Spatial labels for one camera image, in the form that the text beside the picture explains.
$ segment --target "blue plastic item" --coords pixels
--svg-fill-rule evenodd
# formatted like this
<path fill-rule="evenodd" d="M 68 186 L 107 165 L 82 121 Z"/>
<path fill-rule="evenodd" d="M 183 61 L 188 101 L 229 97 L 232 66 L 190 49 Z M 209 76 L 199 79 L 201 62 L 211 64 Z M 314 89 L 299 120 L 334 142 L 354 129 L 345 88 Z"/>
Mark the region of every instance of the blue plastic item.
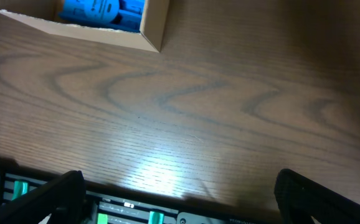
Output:
<path fill-rule="evenodd" d="M 66 0 L 59 16 L 83 26 L 140 32 L 144 0 Z"/>

